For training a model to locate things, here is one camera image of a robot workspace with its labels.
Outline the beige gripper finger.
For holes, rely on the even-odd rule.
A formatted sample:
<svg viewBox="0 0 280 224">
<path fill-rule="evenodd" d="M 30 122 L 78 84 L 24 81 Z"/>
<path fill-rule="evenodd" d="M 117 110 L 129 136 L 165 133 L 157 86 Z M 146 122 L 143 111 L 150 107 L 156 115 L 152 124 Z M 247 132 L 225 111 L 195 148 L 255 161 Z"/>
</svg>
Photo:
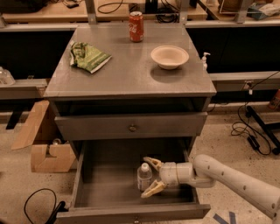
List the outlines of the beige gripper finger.
<svg viewBox="0 0 280 224">
<path fill-rule="evenodd" d="M 151 165 L 156 171 L 159 171 L 162 167 L 162 162 L 153 157 L 144 157 L 143 161 Z"/>
<path fill-rule="evenodd" d="M 166 184 L 163 181 L 154 180 L 152 184 L 141 194 L 143 199 L 162 192 L 166 188 Z"/>
</svg>

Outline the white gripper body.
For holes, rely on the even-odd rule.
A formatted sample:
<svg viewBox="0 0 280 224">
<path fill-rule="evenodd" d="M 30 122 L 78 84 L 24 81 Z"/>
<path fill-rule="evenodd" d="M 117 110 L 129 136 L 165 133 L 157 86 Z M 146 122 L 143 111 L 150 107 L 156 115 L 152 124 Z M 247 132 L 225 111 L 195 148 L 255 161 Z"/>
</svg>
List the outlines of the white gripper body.
<svg viewBox="0 0 280 224">
<path fill-rule="evenodd" d="M 159 177 L 166 186 L 174 187 L 178 185 L 177 166 L 175 162 L 167 162 L 159 170 Z"/>
</svg>

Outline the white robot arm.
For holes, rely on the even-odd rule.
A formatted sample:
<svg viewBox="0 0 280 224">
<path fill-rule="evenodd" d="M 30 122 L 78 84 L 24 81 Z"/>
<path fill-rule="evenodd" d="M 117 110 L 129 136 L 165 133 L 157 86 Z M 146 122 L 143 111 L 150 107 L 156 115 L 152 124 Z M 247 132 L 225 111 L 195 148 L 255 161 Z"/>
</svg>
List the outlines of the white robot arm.
<svg viewBox="0 0 280 224">
<path fill-rule="evenodd" d="M 166 187 L 189 185 L 195 188 L 210 188 L 216 181 L 221 182 L 252 206 L 280 224 L 280 189 L 257 178 L 230 168 L 205 154 L 196 156 L 192 162 L 163 163 L 152 157 L 143 160 L 159 174 L 142 194 L 142 198 L 162 192 Z"/>
</svg>

